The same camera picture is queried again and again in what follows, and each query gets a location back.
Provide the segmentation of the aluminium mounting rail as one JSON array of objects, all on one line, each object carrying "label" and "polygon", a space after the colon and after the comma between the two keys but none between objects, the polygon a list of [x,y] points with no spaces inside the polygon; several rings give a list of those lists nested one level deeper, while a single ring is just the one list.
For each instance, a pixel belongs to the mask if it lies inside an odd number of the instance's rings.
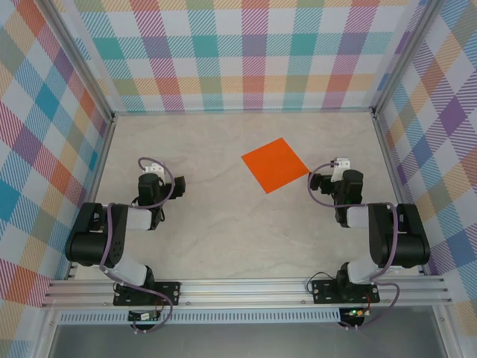
[{"label": "aluminium mounting rail", "polygon": [[[295,308],[313,307],[314,295],[306,278],[179,279],[179,308]],[[452,304],[449,289],[440,276],[391,276],[383,280],[400,287],[397,307]],[[42,303],[46,309],[112,309],[115,292],[111,280],[53,280]]]}]

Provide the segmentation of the grey metal panel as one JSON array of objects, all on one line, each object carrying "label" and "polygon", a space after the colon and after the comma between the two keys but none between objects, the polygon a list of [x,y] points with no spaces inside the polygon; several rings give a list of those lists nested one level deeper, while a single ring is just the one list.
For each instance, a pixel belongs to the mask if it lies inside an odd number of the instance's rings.
[{"label": "grey metal panel", "polygon": [[57,328],[48,358],[447,358],[434,333],[345,331],[332,324]]}]

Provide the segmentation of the aluminium frame post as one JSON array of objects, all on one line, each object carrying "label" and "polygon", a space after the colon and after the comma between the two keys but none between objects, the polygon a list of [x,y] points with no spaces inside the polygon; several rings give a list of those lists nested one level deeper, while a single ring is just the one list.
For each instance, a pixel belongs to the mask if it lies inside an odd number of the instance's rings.
[{"label": "aluminium frame post", "polygon": [[417,50],[424,41],[430,27],[432,26],[440,9],[446,0],[429,0],[418,18],[414,30],[410,33],[406,43],[402,48],[402,54],[397,59],[396,65],[390,74],[389,79],[384,85],[376,103],[371,107],[373,118],[376,121],[384,110],[387,103],[396,90],[399,82],[402,80],[406,69],[414,59]]},{"label": "aluminium frame post", "polygon": [[84,86],[89,91],[101,115],[109,122],[114,121],[113,111],[108,104],[84,56],[81,54],[74,37],[70,34],[62,16],[52,0],[34,0],[46,22],[51,27],[73,67],[78,72]]}]

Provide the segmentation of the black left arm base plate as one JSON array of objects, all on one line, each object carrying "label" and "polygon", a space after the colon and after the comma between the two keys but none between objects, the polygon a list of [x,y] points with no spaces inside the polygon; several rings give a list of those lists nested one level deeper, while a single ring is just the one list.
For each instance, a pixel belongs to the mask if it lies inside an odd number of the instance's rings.
[{"label": "black left arm base plate", "polygon": [[[174,306],[178,305],[180,294],[180,282],[160,282],[155,281],[147,287],[149,290],[154,290],[162,295],[168,297]],[[114,297],[113,306],[155,306],[157,300],[161,301],[157,295],[143,292],[128,286],[122,286],[115,283],[113,286]]]}]

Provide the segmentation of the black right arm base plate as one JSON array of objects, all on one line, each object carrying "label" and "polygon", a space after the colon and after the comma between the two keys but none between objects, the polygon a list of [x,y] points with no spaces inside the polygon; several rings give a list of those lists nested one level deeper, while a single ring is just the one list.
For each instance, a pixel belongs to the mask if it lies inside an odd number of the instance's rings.
[{"label": "black right arm base plate", "polygon": [[354,284],[343,286],[337,280],[313,280],[314,304],[375,304],[380,302],[376,285]]}]

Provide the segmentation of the aluminium frame rail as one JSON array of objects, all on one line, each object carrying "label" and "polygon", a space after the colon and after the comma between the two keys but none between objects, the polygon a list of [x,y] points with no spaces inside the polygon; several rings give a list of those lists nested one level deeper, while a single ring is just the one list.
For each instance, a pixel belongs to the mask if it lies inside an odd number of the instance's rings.
[{"label": "aluminium frame rail", "polygon": [[308,109],[247,109],[247,110],[174,110],[174,111],[116,111],[114,116],[182,116],[182,115],[221,115],[250,113],[372,113],[372,107],[308,108]]},{"label": "aluminium frame rail", "polygon": [[425,266],[430,259],[430,246],[420,214],[417,207],[405,198],[404,189],[391,155],[391,147],[385,138],[385,133],[379,120],[375,121],[373,114],[371,118],[398,203],[399,236],[397,239],[397,257],[402,261],[402,267],[405,269]]},{"label": "aluminium frame rail", "polygon": [[[92,180],[92,186],[87,196],[87,201],[95,201],[97,197],[99,186],[101,183],[101,178],[104,173],[104,168],[107,161],[107,156],[109,154],[110,146],[112,144],[113,136],[116,129],[116,120],[117,118],[113,117],[112,121],[107,126],[107,132],[106,132],[106,136],[104,140],[104,145],[103,145],[103,148],[101,149],[101,153],[98,159],[98,165]],[[66,270],[64,271],[63,280],[75,278],[75,270],[77,266],[78,266],[77,264],[74,264],[71,261],[68,261],[68,266]]]}]

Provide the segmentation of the orange paper sheet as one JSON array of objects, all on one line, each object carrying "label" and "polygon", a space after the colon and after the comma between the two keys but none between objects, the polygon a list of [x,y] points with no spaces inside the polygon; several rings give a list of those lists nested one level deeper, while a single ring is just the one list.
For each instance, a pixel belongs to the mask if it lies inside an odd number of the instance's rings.
[{"label": "orange paper sheet", "polygon": [[309,173],[309,169],[283,138],[269,142],[241,158],[267,194]]}]

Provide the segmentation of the aluminium frame leg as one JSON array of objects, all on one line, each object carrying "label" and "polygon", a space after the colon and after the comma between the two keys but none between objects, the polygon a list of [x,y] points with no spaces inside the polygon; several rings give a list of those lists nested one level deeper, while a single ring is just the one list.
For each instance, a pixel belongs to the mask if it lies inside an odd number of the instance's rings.
[{"label": "aluminium frame leg", "polygon": [[54,336],[60,320],[60,311],[57,309],[42,311],[40,333],[35,345],[32,358],[48,358]]},{"label": "aluminium frame leg", "polygon": [[461,358],[458,340],[452,325],[451,317],[446,306],[432,307],[437,322],[440,337],[448,358]]}]

